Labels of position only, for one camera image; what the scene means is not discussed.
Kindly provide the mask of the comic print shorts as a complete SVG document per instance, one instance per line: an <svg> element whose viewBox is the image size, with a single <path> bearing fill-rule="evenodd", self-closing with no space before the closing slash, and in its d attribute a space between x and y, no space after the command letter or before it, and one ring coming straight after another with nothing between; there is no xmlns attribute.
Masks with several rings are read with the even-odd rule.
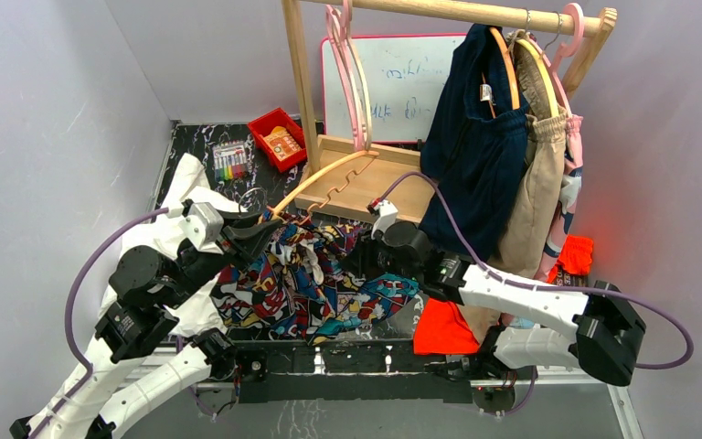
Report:
<svg viewBox="0 0 702 439"><path fill-rule="evenodd" d="M394 316L420 290L384 273L365 278L341 267L367 228L319 225L283 214L285 224L246 270L223 269L211 298L226 327L315 345Z"/></svg>

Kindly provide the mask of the orange wooden hanger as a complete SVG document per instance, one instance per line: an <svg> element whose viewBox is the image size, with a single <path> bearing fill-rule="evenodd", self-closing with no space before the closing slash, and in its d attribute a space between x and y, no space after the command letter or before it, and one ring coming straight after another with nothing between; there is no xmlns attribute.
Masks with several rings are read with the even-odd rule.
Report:
<svg viewBox="0 0 702 439"><path fill-rule="evenodd" d="M368 162L359 169L350 167L346 173L340 178L340 182L328 188L322 198L308 196L309 205L303 208L306 213L305 217L309 220L314 213L327 216L335 216L341 219L358 220L370 222L371 214L367 210L366 205L352 206L349 203L340 202L338 197L353 183L355 177L361 176L380 156L376 151L360 151L350 155L345 155L334 162L315 171L308 177L305 177L301 183L285 196L275 207L265 207L265 211L271 214L273 219L280 218L282 212L293 202L296 203L298 197L305 193L309 188L312 188L317 183L324 179L328 179L336 169L352 163L358 159L368 159Z"/></svg>

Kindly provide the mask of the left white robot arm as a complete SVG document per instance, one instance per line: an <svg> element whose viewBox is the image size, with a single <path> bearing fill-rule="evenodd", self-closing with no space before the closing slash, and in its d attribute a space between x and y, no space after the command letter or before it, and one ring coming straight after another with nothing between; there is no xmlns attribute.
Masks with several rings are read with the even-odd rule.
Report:
<svg viewBox="0 0 702 439"><path fill-rule="evenodd" d="M187 201L143 214L112 234L137 239L108 281L111 301L80 348L72 328L85 263L67 297L64 330L76 369L15 438L120 438L154 408L202 380L226 380L238 351L210 294L220 272L249 269L282 219Z"/></svg>

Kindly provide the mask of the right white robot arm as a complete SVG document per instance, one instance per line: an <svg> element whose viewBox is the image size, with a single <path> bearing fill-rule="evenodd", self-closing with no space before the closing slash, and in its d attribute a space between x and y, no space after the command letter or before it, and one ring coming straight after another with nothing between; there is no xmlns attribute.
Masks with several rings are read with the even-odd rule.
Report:
<svg viewBox="0 0 702 439"><path fill-rule="evenodd" d="M434 247L407 221L363 233L341 266L359 277L401 276L432 299L534 322L530 329L488 331L477 357L480 371L491 379L511 369L557 366L581 369L617 387L632 380L646 324L617 292L564 291L501 272Z"/></svg>

